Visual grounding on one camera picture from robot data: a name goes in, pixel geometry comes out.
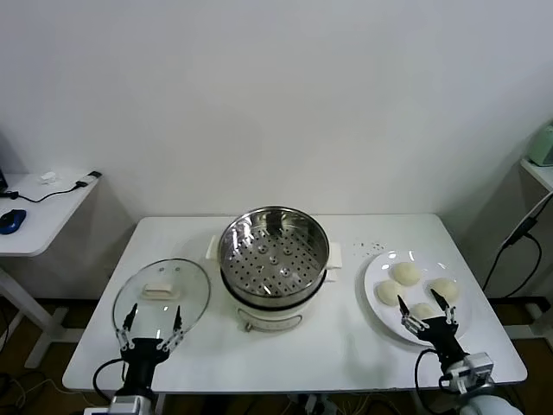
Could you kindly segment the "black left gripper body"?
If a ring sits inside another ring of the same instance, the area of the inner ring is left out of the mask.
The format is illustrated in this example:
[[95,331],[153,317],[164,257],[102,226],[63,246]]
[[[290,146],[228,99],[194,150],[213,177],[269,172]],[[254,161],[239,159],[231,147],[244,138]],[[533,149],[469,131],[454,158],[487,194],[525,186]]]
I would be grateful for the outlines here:
[[151,385],[156,366],[167,360],[167,352],[163,348],[162,339],[137,338],[134,348],[128,348],[121,353],[123,361],[128,365],[120,394],[152,394]]

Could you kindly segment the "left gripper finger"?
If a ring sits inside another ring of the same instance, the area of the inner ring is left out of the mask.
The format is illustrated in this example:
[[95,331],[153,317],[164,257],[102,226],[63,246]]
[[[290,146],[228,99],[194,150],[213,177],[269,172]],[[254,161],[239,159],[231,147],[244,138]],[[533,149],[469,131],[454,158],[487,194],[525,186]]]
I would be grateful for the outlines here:
[[178,305],[170,336],[163,340],[156,348],[161,351],[174,351],[183,340],[183,337],[184,330],[182,328],[181,306]]
[[138,304],[133,303],[131,308],[123,312],[123,309],[114,309],[114,329],[120,349],[133,349],[132,326],[137,315]]

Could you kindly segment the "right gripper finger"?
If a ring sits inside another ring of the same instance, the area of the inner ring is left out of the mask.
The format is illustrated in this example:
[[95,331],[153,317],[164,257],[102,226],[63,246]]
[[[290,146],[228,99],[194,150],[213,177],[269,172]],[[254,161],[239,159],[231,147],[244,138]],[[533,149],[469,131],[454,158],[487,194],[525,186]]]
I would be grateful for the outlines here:
[[406,303],[400,295],[397,295],[398,305],[401,312],[402,325],[413,335],[419,335],[426,329],[426,323],[410,313]]
[[429,321],[432,324],[445,323],[447,325],[457,325],[458,322],[456,318],[456,307],[450,306],[446,298],[438,293],[435,289],[431,289],[430,292],[436,300],[440,309],[444,312],[444,316],[433,317]]

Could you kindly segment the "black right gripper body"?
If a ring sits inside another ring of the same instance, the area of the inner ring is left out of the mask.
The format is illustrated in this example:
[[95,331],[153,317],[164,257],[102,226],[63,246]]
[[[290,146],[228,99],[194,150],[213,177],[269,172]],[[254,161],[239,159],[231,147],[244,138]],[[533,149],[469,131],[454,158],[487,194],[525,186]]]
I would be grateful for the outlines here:
[[467,356],[455,338],[458,329],[456,323],[450,322],[445,316],[424,319],[423,323],[429,327],[421,332],[421,339],[434,346],[440,363],[456,363]]

